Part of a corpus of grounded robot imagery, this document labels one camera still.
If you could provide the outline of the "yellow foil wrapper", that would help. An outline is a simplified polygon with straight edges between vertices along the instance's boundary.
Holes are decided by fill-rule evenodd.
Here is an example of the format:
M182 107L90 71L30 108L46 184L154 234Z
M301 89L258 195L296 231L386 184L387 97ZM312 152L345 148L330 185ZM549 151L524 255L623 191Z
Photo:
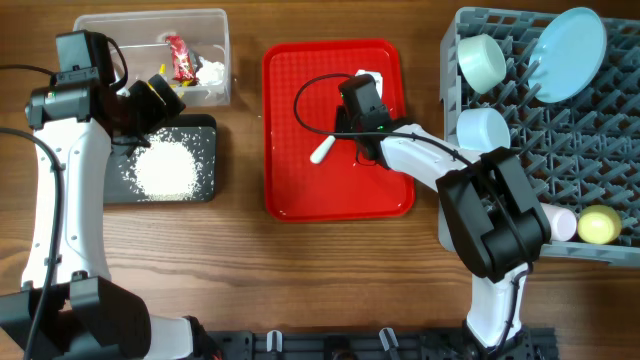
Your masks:
M194 86L197 84L196 79L189 79L184 81L172 80L168 77L167 67L165 64L161 64L158 70L158 74L169 84L170 88L174 90L179 98L185 95L185 88Z

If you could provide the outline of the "red snack wrapper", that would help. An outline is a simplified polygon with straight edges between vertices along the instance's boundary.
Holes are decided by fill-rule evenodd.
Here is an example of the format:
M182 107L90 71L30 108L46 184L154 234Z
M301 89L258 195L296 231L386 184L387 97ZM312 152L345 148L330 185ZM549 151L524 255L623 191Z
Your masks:
M179 35L169 35L165 38L169 45L174 69L173 79L182 83L196 79L196 73L190 58L189 48Z

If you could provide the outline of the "white plastic spoon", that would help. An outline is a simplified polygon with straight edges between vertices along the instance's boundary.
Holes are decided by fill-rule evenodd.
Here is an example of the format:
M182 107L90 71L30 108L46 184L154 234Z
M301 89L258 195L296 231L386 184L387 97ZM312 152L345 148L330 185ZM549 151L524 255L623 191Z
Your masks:
M333 135L327 136L321 144L311 153L309 160L312 164L318 165L323 162L324 158L334 145L336 138Z

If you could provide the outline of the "pile of white rice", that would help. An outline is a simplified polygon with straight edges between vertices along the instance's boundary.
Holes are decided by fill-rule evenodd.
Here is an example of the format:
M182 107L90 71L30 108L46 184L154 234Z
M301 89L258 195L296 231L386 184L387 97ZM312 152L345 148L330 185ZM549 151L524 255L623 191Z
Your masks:
M163 128L151 135L149 147L139 147L118 166L125 188L142 201L194 200L202 189L197 162L184 140L177 140L170 129Z

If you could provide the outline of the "white tissue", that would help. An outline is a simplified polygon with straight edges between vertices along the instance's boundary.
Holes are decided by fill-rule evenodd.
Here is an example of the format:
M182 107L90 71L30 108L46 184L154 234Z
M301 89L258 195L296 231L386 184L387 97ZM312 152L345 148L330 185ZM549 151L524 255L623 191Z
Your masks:
M211 62L204 57L198 58L199 67L196 71L196 78L199 85L216 86L225 81L226 67L222 62Z

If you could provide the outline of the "light blue bowl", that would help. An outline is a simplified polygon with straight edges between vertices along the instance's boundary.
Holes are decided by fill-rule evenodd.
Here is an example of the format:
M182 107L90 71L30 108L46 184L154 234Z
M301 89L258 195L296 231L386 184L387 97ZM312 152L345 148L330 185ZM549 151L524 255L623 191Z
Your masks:
M506 120L492 108L463 111L458 117L455 131L459 146L464 149L490 152L511 146Z

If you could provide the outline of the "mint green bowl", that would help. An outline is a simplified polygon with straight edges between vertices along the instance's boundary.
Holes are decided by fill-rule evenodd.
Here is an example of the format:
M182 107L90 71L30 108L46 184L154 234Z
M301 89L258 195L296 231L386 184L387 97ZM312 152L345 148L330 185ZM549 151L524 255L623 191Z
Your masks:
M506 77L504 54L497 41L487 34L462 39L457 59L466 82L479 94L487 93Z

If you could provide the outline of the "light blue round plate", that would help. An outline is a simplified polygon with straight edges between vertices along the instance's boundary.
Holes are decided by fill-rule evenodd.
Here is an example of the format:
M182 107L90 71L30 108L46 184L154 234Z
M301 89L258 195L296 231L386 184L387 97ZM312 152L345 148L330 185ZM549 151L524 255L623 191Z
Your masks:
M581 92L599 71L607 48L607 32L598 14L586 7L567 10L542 32L529 58L535 66L528 86L535 98L557 103Z

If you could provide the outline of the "white pink plastic cup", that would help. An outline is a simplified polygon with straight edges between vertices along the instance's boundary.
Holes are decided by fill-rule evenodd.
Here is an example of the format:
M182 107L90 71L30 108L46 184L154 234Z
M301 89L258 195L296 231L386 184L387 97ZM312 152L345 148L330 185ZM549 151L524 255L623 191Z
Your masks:
M541 203L551 228L552 241L569 241L577 232L578 219L570 209Z

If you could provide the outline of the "yellow plastic cup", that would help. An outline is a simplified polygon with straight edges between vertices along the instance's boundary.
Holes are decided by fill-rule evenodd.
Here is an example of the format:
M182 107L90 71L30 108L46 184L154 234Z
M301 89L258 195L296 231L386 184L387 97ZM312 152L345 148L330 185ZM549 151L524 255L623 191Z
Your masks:
M621 234L622 220L613 208L592 205L580 213L577 231L579 237L587 243L609 244Z

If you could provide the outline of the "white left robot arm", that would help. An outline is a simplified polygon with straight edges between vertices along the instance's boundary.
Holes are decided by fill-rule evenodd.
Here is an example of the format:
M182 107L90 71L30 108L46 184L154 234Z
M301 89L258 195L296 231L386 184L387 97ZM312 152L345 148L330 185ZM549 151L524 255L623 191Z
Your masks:
M1 327L28 359L220 359L192 317L149 313L111 279L103 195L112 134L148 133L184 103L160 76L119 83L62 73L33 91L24 136L38 157L35 227L20 290L1 299Z

